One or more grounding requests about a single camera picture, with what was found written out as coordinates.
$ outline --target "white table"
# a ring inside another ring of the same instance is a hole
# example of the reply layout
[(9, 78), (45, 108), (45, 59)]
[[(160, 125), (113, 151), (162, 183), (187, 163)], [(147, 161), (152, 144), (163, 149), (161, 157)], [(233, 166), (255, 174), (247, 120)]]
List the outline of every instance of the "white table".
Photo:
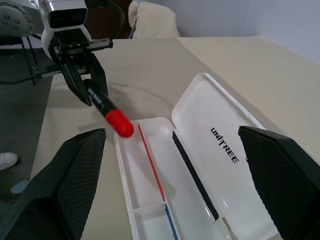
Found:
[[(193, 38), (115, 40), (113, 49), (95, 53), (105, 70), (109, 97), (130, 120), (153, 117), (171, 119), (173, 107), (193, 77), (197, 73), (206, 72), (265, 127), (290, 137), (297, 136), (298, 143), (305, 147), (309, 143), (306, 139), (313, 127), (311, 124), (314, 124), (314, 119), (320, 119), (319, 111), (312, 115), (312, 119), (292, 119), (301, 113), (307, 115), (311, 110), (301, 106), (306, 103), (305, 100), (301, 104), (299, 101), (290, 104), (294, 95), (289, 92), (295, 89), (294, 86), (302, 76), (295, 78), (293, 86), (289, 82), (288, 87), (286, 72), (297, 73), (299, 71), (290, 66), (303, 64), (304, 74), (307, 70), (312, 74), (304, 77), (313, 79), (319, 74), (319, 71), (317, 74), (313, 72), (316, 66), (261, 38), (213, 39), (200, 38), (198, 43)], [(276, 64), (274, 61), (279, 56), (281, 63)], [(281, 64), (287, 64), (288, 68), (283, 69)], [(311, 82), (308, 88), (315, 87), (312, 92), (314, 97), (318, 88), (313, 85), (314, 81)], [(309, 132), (302, 134), (296, 131), (295, 126), (299, 121), (310, 124), (304, 126)], [(56, 75), (52, 81), (31, 176), (50, 162), (64, 141), (96, 128), (106, 128), (107, 140), (96, 195), (82, 239), (131, 239), (114, 131), (94, 106), (88, 107), (78, 100), (68, 89), (61, 74)], [(310, 133), (312, 139), (318, 133), (318, 129)], [(317, 155), (319, 152), (315, 149), (311, 147), (307, 150)]]

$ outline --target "red marker cap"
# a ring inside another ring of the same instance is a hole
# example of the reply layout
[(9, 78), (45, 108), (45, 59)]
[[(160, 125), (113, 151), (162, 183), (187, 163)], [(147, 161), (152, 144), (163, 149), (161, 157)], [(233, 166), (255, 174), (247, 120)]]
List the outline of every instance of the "red marker cap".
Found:
[(105, 119), (123, 138), (129, 138), (135, 132), (132, 123), (126, 118), (122, 111), (117, 108), (110, 110), (107, 115), (105, 115)]

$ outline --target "floor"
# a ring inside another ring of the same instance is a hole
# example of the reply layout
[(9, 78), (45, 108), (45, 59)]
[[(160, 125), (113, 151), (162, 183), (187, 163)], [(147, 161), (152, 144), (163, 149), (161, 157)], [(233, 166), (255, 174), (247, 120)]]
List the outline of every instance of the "floor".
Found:
[[(0, 51), (0, 82), (30, 76), (22, 49)], [(41, 49), (35, 49), (35, 54), (41, 67), (52, 64)], [(13, 152), (19, 156), (17, 164), (0, 171), (0, 196), (9, 194), (15, 184), (28, 180), (31, 174), (52, 77), (37, 81), (36, 85), (31, 80), (0, 85), (0, 153)]]

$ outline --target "black strip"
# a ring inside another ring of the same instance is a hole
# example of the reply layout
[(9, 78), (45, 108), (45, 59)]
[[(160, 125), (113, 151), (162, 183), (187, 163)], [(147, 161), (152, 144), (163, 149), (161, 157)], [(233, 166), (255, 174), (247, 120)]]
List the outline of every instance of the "black strip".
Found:
[(212, 213), (213, 217), (215, 220), (217, 220), (219, 218), (219, 214), (217, 212), (217, 210), (215, 209), (214, 205), (212, 204), (211, 200), (210, 200), (210, 197), (208, 196), (207, 194), (207, 191), (205, 189), (205, 187), (203, 186), (200, 178), (198, 177), (198, 174), (194, 168), (194, 166), (192, 165), (184, 147), (182, 146), (181, 142), (179, 141), (176, 133), (173, 131), (173, 134), (172, 134), (172, 138), (173, 138), (173, 141), (176, 145), (176, 147), (178, 148), (187, 168), (189, 169), (189, 172), (191, 173), (192, 177), (193, 177), (193, 180), (196, 184), (196, 186), (198, 187), (201, 195), (202, 195), (202, 198), (203, 200), (205, 201), (207, 207), (209, 208), (210, 212)]

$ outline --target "white wall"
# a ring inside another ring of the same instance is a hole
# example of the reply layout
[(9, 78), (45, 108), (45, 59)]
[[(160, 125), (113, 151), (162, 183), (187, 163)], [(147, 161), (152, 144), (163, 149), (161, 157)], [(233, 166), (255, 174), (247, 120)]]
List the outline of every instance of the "white wall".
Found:
[(183, 37), (262, 35), (320, 63), (320, 0), (147, 1), (172, 9)]

